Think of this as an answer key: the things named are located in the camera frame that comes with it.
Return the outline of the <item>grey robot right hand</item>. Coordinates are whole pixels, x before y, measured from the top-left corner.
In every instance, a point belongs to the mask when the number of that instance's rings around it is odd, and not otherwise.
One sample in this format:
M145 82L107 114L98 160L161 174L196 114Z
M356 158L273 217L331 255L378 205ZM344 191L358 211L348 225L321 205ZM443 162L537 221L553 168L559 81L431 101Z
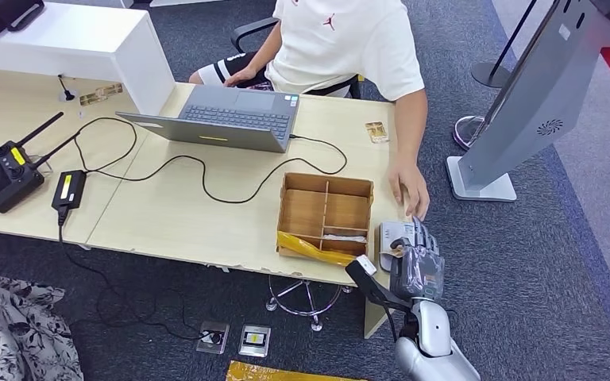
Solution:
M438 241L417 218L403 224L403 233L389 244L390 291L403 299L442 297L445 258Z

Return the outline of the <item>person's left hand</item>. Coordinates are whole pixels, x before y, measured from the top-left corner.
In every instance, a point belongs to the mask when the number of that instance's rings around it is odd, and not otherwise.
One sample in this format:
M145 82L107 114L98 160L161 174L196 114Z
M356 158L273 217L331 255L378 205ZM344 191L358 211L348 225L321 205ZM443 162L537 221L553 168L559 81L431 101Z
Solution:
M423 221L430 206L430 195L416 160L394 159L389 169L388 180L393 196L403 207L405 215Z

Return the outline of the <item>person's right hand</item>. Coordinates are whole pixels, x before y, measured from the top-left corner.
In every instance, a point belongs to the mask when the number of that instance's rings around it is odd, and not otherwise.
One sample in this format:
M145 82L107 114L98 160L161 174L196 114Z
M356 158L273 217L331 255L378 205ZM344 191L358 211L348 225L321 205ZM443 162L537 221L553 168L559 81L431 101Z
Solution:
M225 87L235 87L238 84L253 80L257 75L257 70L254 67L247 66L231 75L225 82Z

